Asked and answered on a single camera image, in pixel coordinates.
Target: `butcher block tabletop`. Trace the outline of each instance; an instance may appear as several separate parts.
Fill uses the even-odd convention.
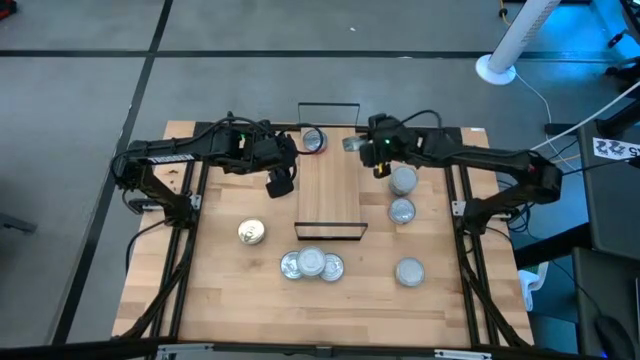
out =
[[[170,121],[164,137],[190,137],[195,124]],[[323,128],[323,131],[328,135],[329,144],[341,142],[339,136],[344,129]],[[484,129],[462,128],[461,133],[467,145],[488,146]],[[300,133],[291,135],[302,149]],[[325,151],[310,156],[331,154]],[[302,203],[299,198],[303,196],[299,193],[300,179],[309,175],[323,178],[320,174],[302,175],[305,170],[326,171],[326,168],[300,167],[296,190],[270,199],[264,187],[265,172],[239,176],[225,175],[219,168],[207,169],[208,182],[179,340],[470,346],[444,170],[417,170],[418,185],[408,196],[415,204],[416,217],[406,225],[396,225],[387,215],[389,204],[395,198],[389,191],[388,178],[375,179],[372,169],[359,162],[350,167],[348,173],[332,174],[357,178],[357,182],[342,188],[357,189],[358,216],[368,223],[368,228],[361,241],[299,241],[294,222],[298,221],[301,211],[298,209]],[[453,170],[460,197],[459,172],[457,167]],[[184,164],[155,169],[156,175],[176,191],[182,186],[184,171]],[[196,164],[193,191],[200,171],[200,164]],[[469,169],[469,177],[475,197],[484,198],[498,192],[495,173]],[[161,211],[145,213],[140,227],[162,220],[163,216]],[[243,244],[237,233],[240,222],[250,217],[260,219],[266,227],[265,239],[253,246]],[[498,220],[492,220],[489,225],[508,231]],[[165,226],[138,238],[113,327],[114,335],[128,330],[157,294],[170,234],[171,228]],[[470,249],[469,240],[465,242]],[[494,302],[518,334],[533,343],[511,244],[490,230],[481,236],[481,243]],[[342,257],[345,272],[340,280],[333,283],[321,279],[289,280],[282,275],[282,256],[311,245]],[[424,265],[426,279],[418,287],[404,287],[395,280],[395,266],[404,257],[417,258]],[[482,306],[477,298],[475,303],[480,338],[488,343]],[[168,333],[173,297],[165,309],[161,335]]]

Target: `tin can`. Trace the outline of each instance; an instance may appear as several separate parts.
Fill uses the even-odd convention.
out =
[[[344,262],[336,254],[325,255],[324,270],[320,274],[322,280],[333,282],[339,280],[344,274]]]
[[[418,185],[418,174],[412,168],[399,166],[391,172],[389,189],[397,196],[408,195]]]
[[[247,245],[255,245],[264,239],[264,224],[258,219],[246,219],[238,226],[238,237]]]
[[[297,251],[289,251],[280,260],[280,271],[287,279],[296,280],[302,277],[302,273],[298,269],[297,258]]]
[[[320,275],[327,263],[324,252],[315,246],[300,250],[296,261],[302,275],[309,277]]]
[[[398,225],[407,224],[414,217],[416,217],[416,207],[408,199],[395,199],[389,206],[389,218]]]
[[[309,151],[316,151],[318,148],[320,149],[316,154],[323,152],[327,148],[328,142],[329,138],[322,130],[311,129],[302,136],[302,143],[304,144],[305,149]]]
[[[424,266],[415,258],[404,258],[396,265],[396,280],[408,287],[416,287],[424,281]]]

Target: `sticker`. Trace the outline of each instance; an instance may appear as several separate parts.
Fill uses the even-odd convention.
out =
[[[612,160],[628,159],[640,155],[640,145],[594,137],[593,154]]]

